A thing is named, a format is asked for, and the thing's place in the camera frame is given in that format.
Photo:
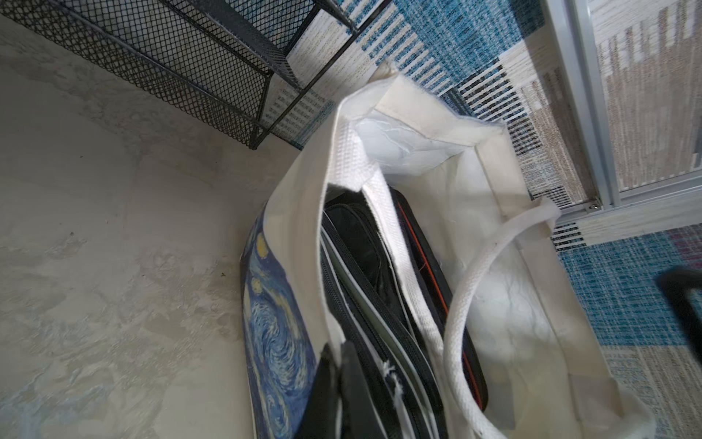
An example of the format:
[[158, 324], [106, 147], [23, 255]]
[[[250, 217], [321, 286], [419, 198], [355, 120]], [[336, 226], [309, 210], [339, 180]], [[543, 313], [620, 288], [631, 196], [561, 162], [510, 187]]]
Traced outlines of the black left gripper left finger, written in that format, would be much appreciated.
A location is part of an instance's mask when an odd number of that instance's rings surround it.
[[305, 412], [295, 433], [296, 439], [337, 437], [338, 382], [338, 368], [332, 349], [325, 345]]

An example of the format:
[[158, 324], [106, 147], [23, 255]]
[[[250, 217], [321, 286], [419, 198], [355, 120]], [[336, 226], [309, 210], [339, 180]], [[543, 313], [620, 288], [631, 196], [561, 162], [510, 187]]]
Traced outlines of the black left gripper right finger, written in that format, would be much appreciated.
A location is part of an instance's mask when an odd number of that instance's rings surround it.
[[340, 438], [385, 438], [355, 346], [346, 341], [341, 347], [341, 355]]

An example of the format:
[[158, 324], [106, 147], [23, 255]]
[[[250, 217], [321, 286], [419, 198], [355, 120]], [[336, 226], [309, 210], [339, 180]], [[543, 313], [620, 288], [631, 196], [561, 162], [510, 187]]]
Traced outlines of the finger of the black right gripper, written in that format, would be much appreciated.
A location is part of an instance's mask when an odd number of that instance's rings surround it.
[[676, 266], [659, 274], [656, 286], [667, 300], [696, 361], [701, 364], [701, 316], [691, 298], [694, 292], [701, 291], [701, 271]]

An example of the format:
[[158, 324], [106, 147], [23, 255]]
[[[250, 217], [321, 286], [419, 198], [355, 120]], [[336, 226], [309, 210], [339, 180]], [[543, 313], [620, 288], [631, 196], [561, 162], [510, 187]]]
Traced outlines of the black red paddle case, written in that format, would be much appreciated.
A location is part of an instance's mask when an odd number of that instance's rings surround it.
[[[409, 202], [395, 188], [390, 188], [390, 193], [422, 296], [434, 323], [443, 336], [453, 300], [453, 292], [431, 245], [411, 210]], [[484, 412], [489, 401], [488, 387], [473, 340], [467, 329], [463, 333], [461, 363], [464, 378], [469, 385], [473, 399], [480, 411]]]

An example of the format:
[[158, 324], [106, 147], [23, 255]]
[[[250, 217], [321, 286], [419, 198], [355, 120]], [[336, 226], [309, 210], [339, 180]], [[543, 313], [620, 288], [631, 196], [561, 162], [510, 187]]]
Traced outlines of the white canvas starry night bag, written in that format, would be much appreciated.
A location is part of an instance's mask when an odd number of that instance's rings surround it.
[[[453, 292], [431, 317], [390, 188], [409, 202]], [[360, 194], [438, 382], [446, 438], [652, 438], [656, 420], [610, 373], [550, 236], [559, 208], [528, 194], [503, 123], [455, 113], [385, 63], [314, 133], [241, 256], [242, 323], [258, 438], [295, 438], [325, 345], [358, 353], [385, 438], [416, 438], [380, 375], [323, 242], [325, 203]], [[464, 378], [467, 329], [488, 387]]]

